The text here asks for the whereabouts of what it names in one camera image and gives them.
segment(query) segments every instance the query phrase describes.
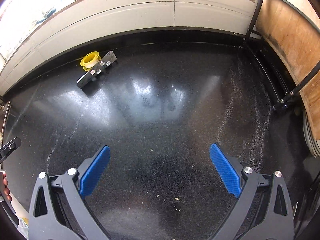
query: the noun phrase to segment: blue textured pad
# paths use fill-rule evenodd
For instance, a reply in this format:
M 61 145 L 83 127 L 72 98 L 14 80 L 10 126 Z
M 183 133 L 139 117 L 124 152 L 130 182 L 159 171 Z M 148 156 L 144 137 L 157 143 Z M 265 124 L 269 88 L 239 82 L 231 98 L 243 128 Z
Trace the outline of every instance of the blue textured pad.
M 219 146 L 214 143 L 210 146 L 210 158 L 215 166 L 217 172 L 220 175 L 224 185 L 226 186 L 229 193 L 233 194 L 238 198 L 241 194 L 240 178 L 232 167 L 230 162 L 227 160 Z
M 91 195 L 110 160 L 110 148 L 103 147 L 80 179 L 81 197 Z

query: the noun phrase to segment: screw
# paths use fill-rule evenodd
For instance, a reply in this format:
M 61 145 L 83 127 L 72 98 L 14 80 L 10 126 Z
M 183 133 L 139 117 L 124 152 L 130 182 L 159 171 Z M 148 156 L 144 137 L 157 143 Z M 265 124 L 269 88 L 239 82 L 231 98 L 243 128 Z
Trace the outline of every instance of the screw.
M 77 172 L 77 170 L 75 168 L 71 168 L 71 169 L 68 170 L 68 174 L 69 175 L 75 175 L 76 172 Z
M 280 178 L 282 176 L 282 173 L 281 171 L 275 171 L 275 175 Z
M 44 179 L 44 177 L 45 177 L 45 172 L 40 172 L 39 173 L 39 179 Z
M 253 172 L 253 170 L 250 167 L 245 167 L 244 168 L 244 172 L 247 173 L 247 174 L 251 174 Z

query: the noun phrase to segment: tiled wall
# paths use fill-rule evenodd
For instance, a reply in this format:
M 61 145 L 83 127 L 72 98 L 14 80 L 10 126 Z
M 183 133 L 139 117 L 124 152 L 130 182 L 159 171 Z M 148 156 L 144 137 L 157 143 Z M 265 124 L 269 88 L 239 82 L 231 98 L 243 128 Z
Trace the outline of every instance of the tiled wall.
M 45 21 L 8 60 L 0 95 L 51 57 L 84 42 L 130 30 L 188 26 L 246 32 L 252 0 L 83 0 Z

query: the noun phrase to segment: human hand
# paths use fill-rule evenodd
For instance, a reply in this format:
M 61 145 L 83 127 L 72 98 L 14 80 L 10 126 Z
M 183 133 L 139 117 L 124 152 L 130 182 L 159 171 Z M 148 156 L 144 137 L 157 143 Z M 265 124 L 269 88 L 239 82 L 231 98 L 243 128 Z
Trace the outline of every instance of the human hand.
M 7 188 L 8 186 L 8 180 L 5 178 L 7 176 L 7 173 L 5 171 L 1 171 L 3 174 L 3 184 L 5 186 L 4 188 L 4 193 L 6 194 L 5 196 L 3 196 L 4 198 L 7 197 L 9 199 L 9 201 L 12 200 L 12 197 L 10 196 L 10 190 L 9 188 Z

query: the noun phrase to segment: tape roll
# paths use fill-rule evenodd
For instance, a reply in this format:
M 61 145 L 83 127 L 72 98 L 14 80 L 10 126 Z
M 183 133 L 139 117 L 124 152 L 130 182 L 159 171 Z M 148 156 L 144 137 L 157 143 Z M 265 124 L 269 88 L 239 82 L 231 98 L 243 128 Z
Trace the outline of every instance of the tape roll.
M 82 67 L 86 67 L 90 69 L 98 62 L 98 60 L 99 60 L 99 52 L 93 51 L 82 58 L 80 65 Z
M 84 67 L 83 67 L 83 70 L 84 70 L 84 71 L 89 71 L 90 69 L 92 69 L 92 67 L 93 67 L 94 65 L 96 65 L 96 63 L 94 63 L 94 64 L 93 64 L 92 66 L 90 66 L 90 67 L 85 67 L 85 66 L 84 66 Z

